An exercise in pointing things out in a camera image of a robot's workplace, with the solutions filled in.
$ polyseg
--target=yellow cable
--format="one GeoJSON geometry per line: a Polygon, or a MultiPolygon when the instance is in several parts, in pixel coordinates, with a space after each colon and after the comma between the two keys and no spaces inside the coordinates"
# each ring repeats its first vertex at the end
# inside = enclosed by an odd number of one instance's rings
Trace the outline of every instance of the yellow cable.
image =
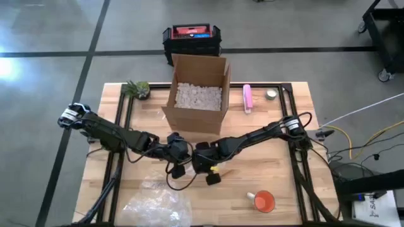
{"type": "Polygon", "coordinates": [[[351,150],[352,141],[351,141],[351,138],[349,138],[348,133],[346,133],[344,130],[340,129],[339,127],[335,127],[335,126],[331,126],[331,125],[326,125],[326,126],[323,126],[323,127],[338,130],[338,131],[342,132],[342,134],[345,135],[345,137],[348,139],[348,143],[349,143],[349,158],[352,159],[351,158],[352,157],[352,150],[351,150]]]}
{"type": "MultiPolygon", "coordinates": [[[[400,124],[403,124],[403,123],[404,123],[404,121],[401,121],[401,122],[399,122],[399,123],[395,123],[395,124],[393,124],[392,126],[389,126],[389,127],[386,127],[386,128],[384,128],[384,129],[380,130],[379,132],[373,134],[373,136],[369,138],[369,140],[366,142],[366,144],[369,143],[370,141],[372,141],[376,136],[378,136],[378,135],[380,135],[380,134],[382,134],[382,133],[384,133],[384,132],[387,132],[388,130],[390,130],[390,129],[392,129],[392,128],[395,128],[395,127],[397,127],[397,126],[399,126],[400,124]]],[[[363,147],[362,149],[360,149],[360,151],[359,151],[353,158],[351,158],[351,159],[356,159],[360,154],[362,154],[362,153],[364,152],[364,148],[365,148],[365,147],[363,147]]]]}

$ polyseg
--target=yellow part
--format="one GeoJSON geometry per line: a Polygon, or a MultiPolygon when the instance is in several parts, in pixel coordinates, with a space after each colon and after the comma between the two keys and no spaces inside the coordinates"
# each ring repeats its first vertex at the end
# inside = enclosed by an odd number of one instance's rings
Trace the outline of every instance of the yellow part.
{"type": "MultiPolygon", "coordinates": [[[[403,124],[403,123],[404,123],[404,121],[401,121],[401,122],[399,122],[399,123],[395,123],[395,124],[393,124],[392,126],[389,126],[389,127],[386,127],[386,128],[384,128],[384,129],[380,130],[379,132],[375,133],[375,134],[366,142],[366,144],[369,143],[370,141],[372,141],[376,136],[380,135],[381,133],[387,132],[388,130],[390,130],[390,129],[392,129],[392,128],[395,128],[395,127],[397,127],[397,126],[399,126],[400,124],[403,124]]],[[[359,151],[353,158],[351,158],[351,159],[356,159],[360,154],[362,154],[362,153],[364,152],[364,148],[365,148],[365,147],[363,147],[362,149],[360,149],[360,151],[359,151]]]]}
{"type": "Polygon", "coordinates": [[[218,172],[219,168],[217,166],[212,166],[210,167],[210,170],[218,172]]]}
{"type": "Polygon", "coordinates": [[[345,135],[345,137],[348,139],[348,143],[349,143],[349,158],[352,159],[352,149],[351,149],[352,148],[352,141],[351,141],[351,138],[349,138],[348,133],[346,133],[344,130],[340,129],[339,127],[335,127],[335,126],[331,126],[331,125],[326,125],[324,127],[338,130],[338,131],[342,132],[342,134],[345,135]]]}

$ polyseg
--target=plant pot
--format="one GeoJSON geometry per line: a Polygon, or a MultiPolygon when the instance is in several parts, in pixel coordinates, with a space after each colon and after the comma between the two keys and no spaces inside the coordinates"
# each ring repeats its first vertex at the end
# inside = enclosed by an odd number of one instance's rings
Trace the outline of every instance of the plant pot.
{"type": "Polygon", "coordinates": [[[137,98],[137,99],[139,99],[139,100],[146,100],[146,99],[148,99],[150,97],[150,91],[147,93],[147,95],[146,96],[144,96],[144,97],[139,97],[139,96],[135,96],[135,98],[137,98]]]}

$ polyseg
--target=red and black case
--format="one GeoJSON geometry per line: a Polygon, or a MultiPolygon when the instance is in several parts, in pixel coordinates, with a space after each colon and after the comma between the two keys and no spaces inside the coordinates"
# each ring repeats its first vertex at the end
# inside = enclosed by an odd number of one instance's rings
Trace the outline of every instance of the red and black case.
{"type": "Polygon", "coordinates": [[[163,32],[164,53],[173,66],[171,54],[220,55],[220,29],[208,23],[174,25],[163,32]]]}

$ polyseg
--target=caster wheel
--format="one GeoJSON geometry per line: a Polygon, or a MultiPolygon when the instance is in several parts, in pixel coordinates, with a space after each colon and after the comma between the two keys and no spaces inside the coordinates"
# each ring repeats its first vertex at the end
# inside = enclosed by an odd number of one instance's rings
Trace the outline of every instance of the caster wheel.
{"type": "Polygon", "coordinates": [[[386,71],[385,69],[383,69],[383,70],[379,73],[378,78],[379,78],[380,81],[382,81],[382,82],[384,83],[384,82],[387,82],[387,81],[393,79],[393,78],[394,78],[394,74],[387,73],[387,71],[386,71]]]}
{"type": "Polygon", "coordinates": [[[364,21],[362,21],[362,22],[360,22],[360,24],[359,24],[359,26],[358,26],[358,32],[361,34],[361,33],[364,33],[364,32],[366,32],[366,25],[365,25],[365,22],[364,21]]]}

